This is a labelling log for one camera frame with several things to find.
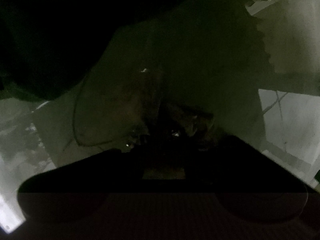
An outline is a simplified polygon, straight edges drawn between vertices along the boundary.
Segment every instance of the dark fabric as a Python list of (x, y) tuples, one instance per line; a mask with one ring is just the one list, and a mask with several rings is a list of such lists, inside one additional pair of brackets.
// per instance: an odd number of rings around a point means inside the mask
[(99, 60), (117, 27), (180, 1), (1, 0), (1, 71), (9, 75), (8, 83), (14, 81), (38, 98), (54, 99)]

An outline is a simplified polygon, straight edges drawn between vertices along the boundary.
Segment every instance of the floor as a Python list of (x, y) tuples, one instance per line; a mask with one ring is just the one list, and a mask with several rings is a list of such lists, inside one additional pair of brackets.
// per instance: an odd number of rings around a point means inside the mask
[(16, 190), (25, 179), (130, 150), (127, 134), (145, 131), (142, 118), (154, 117), (160, 98), (213, 113), (225, 131), (317, 187), (319, 7), (269, 0), (248, 17), (236, 0), (185, 0), (118, 29), (85, 80), (56, 100), (1, 100), (0, 226), (10, 233), (24, 221)]

